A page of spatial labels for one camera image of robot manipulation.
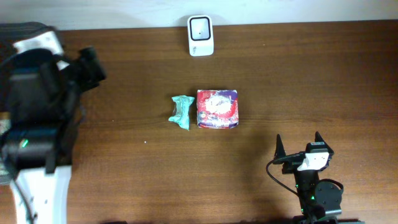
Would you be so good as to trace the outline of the red purple tissue pack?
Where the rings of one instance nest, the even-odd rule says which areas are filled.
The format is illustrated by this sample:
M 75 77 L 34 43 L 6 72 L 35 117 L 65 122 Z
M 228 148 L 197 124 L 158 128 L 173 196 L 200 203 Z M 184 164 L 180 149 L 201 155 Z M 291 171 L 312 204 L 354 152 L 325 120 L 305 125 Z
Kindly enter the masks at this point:
M 238 124 L 238 92 L 236 90 L 197 91 L 199 128 L 231 129 Z

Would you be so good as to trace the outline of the teal packet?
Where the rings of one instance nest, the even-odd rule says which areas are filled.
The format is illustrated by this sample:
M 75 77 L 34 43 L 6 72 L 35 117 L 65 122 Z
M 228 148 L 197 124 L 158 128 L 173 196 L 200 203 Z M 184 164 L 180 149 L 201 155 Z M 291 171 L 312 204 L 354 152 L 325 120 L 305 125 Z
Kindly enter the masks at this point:
M 169 118 L 170 122 L 177 123 L 182 129 L 189 130 L 190 117 L 189 111 L 190 106 L 194 102 L 195 98 L 192 96 L 179 95 L 173 96 L 172 101 L 175 103 L 174 114 Z

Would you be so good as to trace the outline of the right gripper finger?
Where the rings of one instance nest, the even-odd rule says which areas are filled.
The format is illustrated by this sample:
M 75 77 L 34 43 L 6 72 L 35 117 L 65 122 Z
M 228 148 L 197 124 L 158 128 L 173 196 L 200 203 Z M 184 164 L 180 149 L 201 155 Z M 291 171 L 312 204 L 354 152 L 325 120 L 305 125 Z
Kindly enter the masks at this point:
M 318 131 L 315 133 L 315 142 L 325 143 L 324 139 L 322 138 L 322 136 L 320 135 L 320 133 Z
M 274 160 L 281 159 L 286 156 L 284 145 L 282 143 L 282 139 L 280 134 L 276 137 L 276 148 L 274 153 Z

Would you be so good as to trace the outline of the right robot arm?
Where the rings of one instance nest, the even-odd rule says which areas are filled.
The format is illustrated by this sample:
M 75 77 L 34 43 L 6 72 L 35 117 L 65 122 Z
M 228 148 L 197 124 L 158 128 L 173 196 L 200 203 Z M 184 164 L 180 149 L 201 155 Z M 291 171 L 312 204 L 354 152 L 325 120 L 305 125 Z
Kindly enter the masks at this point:
M 333 155 L 333 149 L 318 132 L 304 151 L 289 155 L 286 154 L 281 136 L 277 135 L 274 158 L 266 167 L 281 165 L 283 174 L 294 176 L 295 189 L 277 180 L 269 170 L 266 172 L 273 181 L 298 197 L 302 214 L 293 217 L 293 223 L 361 223 L 355 219 L 338 219 L 342 214 L 344 186 L 336 180 L 319 178 L 318 173 L 329 166 Z

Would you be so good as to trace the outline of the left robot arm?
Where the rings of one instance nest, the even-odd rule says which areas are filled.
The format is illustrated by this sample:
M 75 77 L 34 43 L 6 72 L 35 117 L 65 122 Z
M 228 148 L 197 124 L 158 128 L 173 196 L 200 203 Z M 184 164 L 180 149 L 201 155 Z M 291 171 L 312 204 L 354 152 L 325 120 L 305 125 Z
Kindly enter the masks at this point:
M 85 118 L 80 99 L 106 78 L 96 50 L 72 60 L 32 49 L 2 64 L 10 127 L 1 135 L 1 181 L 11 188 L 18 223 L 66 223 L 72 154 Z

